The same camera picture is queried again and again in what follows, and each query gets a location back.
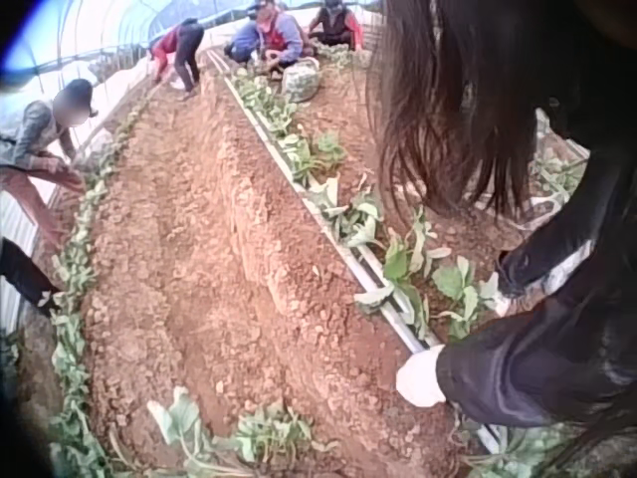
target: greenhouse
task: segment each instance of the greenhouse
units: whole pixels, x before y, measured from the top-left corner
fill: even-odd
[[[351,40],[330,46],[332,27],[313,34],[322,1],[277,2],[304,50],[290,67],[273,57],[264,76],[267,53],[237,63],[233,52],[269,3],[48,0],[4,56],[0,141],[34,102],[55,109],[73,81],[93,87],[91,114],[68,128],[77,156],[61,136],[29,152],[66,157],[62,170],[86,186],[29,178],[61,246],[24,199],[0,191],[2,237],[61,291],[49,320],[48,296],[33,307],[5,277],[0,289],[5,381],[47,430],[56,476],[535,476],[570,429],[416,408],[396,373],[511,313],[494,264],[562,210],[588,151],[538,110],[523,212],[496,220],[489,189],[468,212],[440,214],[421,201],[417,174],[400,184],[378,174],[369,113],[386,73],[383,6],[346,2]],[[180,62],[192,25],[203,37]],[[538,281],[519,311],[590,249]],[[621,450],[603,453],[617,464]],[[587,474],[601,466],[591,456],[545,476],[610,476]]]

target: long hair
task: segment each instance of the long hair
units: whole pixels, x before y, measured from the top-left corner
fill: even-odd
[[[535,108],[546,0],[385,2],[374,63],[382,65],[383,183],[424,183],[439,212],[477,200],[493,181],[500,213],[521,208],[535,147]],[[393,187],[390,199],[394,201]]]

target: white irrigation pipe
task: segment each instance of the white irrigation pipe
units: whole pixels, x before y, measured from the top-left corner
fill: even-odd
[[[223,74],[224,72],[225,73],[230,72],[230,67],[228,67],[228,65],[221,58],[219,58],[215,52],[208,51],[208,56],[221,74]],[[378,290],[379,288],[376,284],[376,281],[374,281],[374,279],[372,279],[369,276],[365,268],[360,264],[360,262],[358,262],[358,260],[353,255],[351,250],[341,246],[340,244],[336,242],[333,235],[331,234],[329,225],[323,219],[322,215],[320,214],[320,210],[317,208],[317,206],[313,204],[311,201],[309,201],[308,199],[304,198],[304,193],[306,192],[306,190],[302,186],[294,182],[293,175],[292,175],[292,172],[290,171],[290,168],[288,167],[288,164],[279,153],[279,150],[272,144],[268,134],[265,132],[264,128],[262,127],[262,124],[257,119],[257,117],[244,106],[244,103],[241,100],[241,97],[239,96],[239,92],[237,92],[237,89],[234,87],[232,82],[228,78],[224,78],[224,81],[226,85],[228,86],[228,89],[232,93],[233,97],[237,101],[239,107],[241,108],[243,113],[246,115],[246,118],[248,118],[248,121],[251,123],[251,125],[257,132],[257,135],[261,139],[262,143],[264,144],[264,146],[266,147],[266,149],[268,150],[268,152],[274,159],[275,163],[277,164],[277,166],[279,167],[283,175],[288,180],[288,183],[294,189],[294,191],[301,197],[303,204],[306,206],[306,208],[308,209],[312,217],[317,222],[321,232],[327,237],[327,240],[334,247],[338,255],[344,261],[345,265],[349,268],[352,275],[356,278],[356,280],[360,283],[360,285],[366,292]],[[382,265],[380,264],[376,256],[374,256],[373,253],[369,250],[369,248],[363,246],[363,247],[357,247],[356,249],[360,253],[360,256],[365,260],[369,268],[374,272],[374,274],[377,277],[377,280],[381,282],[383,285],[388,285],[388,282],[385,280],[382,274]],[[394,293],[394,300],[403,311],[409,310],[409,308],[405,304],[405,301],[408,301],[408,299],[404,296],[404,294]],[[416,339],[416,337],[413,335],[411,330],[407,327],[405,322],[400,318],[399,313],[391,304],[385,303],[380,308],[380,313],[383,315],[385,320],[389,323],[389,325],[394,330],[394,332],[398,335],[398,337],[400,337],[400,339],[405,344],[405,346],[409,349],[410,352],[412,352],[413,354],[417,354],[425,350],[425,347],[422,345],[420,341],[418,341],[418,339]],[[440,344],[439,339],[435,336],[435,334],[430,329],[427,329],[425,342],[430,347]],[[483,445],[485,446],[485,448],[489,450],[489,452],[491,453],[499,452],[500,444],[498,442],[497,433],[494,430],[488,429],[487,427],[482,426],[477,431],[477,434],[480,440],[482,441]]]

